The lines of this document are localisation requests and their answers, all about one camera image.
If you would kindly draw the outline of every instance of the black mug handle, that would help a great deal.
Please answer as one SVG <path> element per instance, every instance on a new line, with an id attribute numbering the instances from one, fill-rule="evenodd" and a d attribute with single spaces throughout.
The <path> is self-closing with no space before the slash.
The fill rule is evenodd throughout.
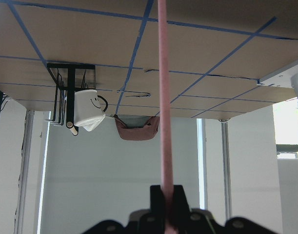
<path id="1" fill-rule="evenodd" d="M 105 102 L 105 108 L 103 109 L 103 112 L 105 112 L 108 109 L 108 105 L 109 105 L 108 101 L 100 95 L 98 95 L 98 97 L 101 98 Z"/>

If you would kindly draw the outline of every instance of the pink object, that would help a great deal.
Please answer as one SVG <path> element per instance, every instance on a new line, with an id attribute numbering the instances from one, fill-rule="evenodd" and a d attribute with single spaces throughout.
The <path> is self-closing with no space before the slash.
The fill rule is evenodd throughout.
<path id="1" fill-rule="evenodd" d="M 160 143 L 161 143 L 161 189 L 166 202 L 165 233 L 174 234 L 171 225 L 174 182 L 172 163 L 172 140 L 170 123 L 170 98 L 168 76 L 168 39 L 166 0 L 158 0 L 159 13 L 159 101 L 160 101 Z"/>
<path id="2" fill-rule="evenodd" d="M 159 130 L 159 117 L 150 117 L 142 128 L 128 128 L 117 116 L 114 116 L 120 138 L 124 140 L 150 140 Z"/>

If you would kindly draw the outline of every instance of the pink stick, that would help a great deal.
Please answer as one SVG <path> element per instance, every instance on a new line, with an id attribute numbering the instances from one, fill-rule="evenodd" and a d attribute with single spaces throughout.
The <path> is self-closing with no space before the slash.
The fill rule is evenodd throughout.
<path id="1" fill-rule="evenodd" d="M 161 189 L 166 202 L 165 233 L 176 233 L 170 224 L 174 182 L 172 163 L 172 141 L 170 124 L 170 98 L 168 77 L 168 39 L 166 0 L 158 0 L 159 8 L 159 102 L 160 102 L 160 143 L 161 143 Z"/>

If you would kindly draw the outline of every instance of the brown fabric basket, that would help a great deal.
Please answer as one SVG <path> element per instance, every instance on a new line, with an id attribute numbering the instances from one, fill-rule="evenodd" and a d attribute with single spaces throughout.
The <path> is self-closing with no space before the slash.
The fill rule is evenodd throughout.
<path id="1" fill-rule="evenodd" d="M 159 130 L 159 117 L 150 117 L 142 128 L 128 128 L 127 125 L 114 115 L 120 138 L 124 140 L 150 140 Z"/>

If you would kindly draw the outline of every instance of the smiley face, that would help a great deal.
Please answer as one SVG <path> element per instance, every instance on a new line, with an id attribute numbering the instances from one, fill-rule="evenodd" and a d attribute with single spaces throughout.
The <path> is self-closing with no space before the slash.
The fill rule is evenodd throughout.
<path id="1" fill-rule="evenodd" d="M 99 104 L 99 100 L 98 100 L 96 97 L 95 97 L 94 99 L 95 99 L 96 105 L 95 105 L 94 102 L 92 101 L 92 98 L 90 99 L 91 103 L 92 103 L 95 107 L 97 107 L 98 109 L 100 109 L 101 107 L 100 107 L 100 104 Z"/>

